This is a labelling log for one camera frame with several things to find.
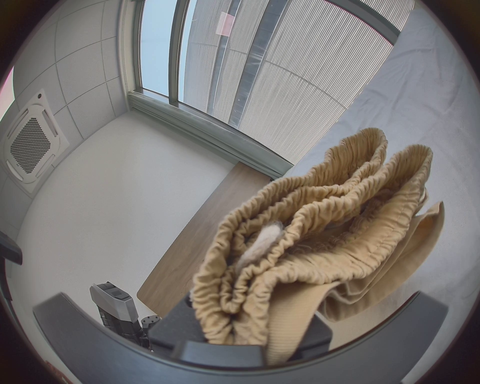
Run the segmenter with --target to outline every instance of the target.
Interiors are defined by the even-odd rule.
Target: wooden board
[[[157,263],[138,290],[138,299],[159,316],[165,316],[192,288],[192,277],[220,221],[269,181],[269,176],[243,163],[234,166]]]

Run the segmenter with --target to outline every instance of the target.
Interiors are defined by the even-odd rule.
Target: tan pants
[[[363,130],[304,177],[273,181],[224,219],[192,291],[210,343],[263,345],[267,362],[281,363],[317,309],[334,321],[355,315],[419,267],[444,220],[442,203],[415,216],[428,197],[432,151],[411,145],[383,164],[386,147],[381,130]],[[278,220],[279,241],[235,276],[238,257]]]

